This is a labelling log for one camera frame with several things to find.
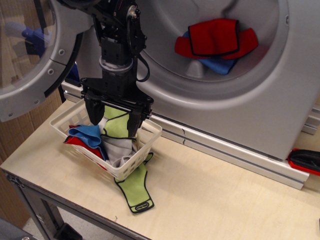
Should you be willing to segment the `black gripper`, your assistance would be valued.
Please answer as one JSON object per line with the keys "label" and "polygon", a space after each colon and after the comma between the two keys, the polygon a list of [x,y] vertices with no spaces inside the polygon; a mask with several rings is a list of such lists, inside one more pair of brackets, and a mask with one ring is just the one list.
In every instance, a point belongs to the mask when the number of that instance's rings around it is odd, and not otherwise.
{"label": "black gripper", "polygon": [[104,116],[105,106],[110,106],[129,113],[128,137],[135,137],[142,122],[152,114],[154,100],[137,87],[137,83],[143,83],[149,77],[148,70],[143,79],[138,79],[137,68],[133,67],[121,72],[103,70],[102,78],[81,78],[81,94],[90,122],[98,125]]}

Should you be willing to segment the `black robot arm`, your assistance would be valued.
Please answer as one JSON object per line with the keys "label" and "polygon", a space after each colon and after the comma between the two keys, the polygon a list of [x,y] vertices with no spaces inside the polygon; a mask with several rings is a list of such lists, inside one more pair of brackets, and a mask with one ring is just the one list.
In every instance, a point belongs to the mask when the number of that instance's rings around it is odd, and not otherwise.
{"label": "black robot arm", "polygon": [[140,24],[140,10],[134,0],[62,0],[68,8],[80,10],[93,18],[95,34],[101,47],[101,78],[83,77],[80,83],[85,107],[93,125],[103,118],[105,107],[128,114],[125,138],[135,137],[142,122],[152,113],[154,100],[142,92],[138,82],[149,79],[147,73],[138,79],[138,62],[147,37]]}

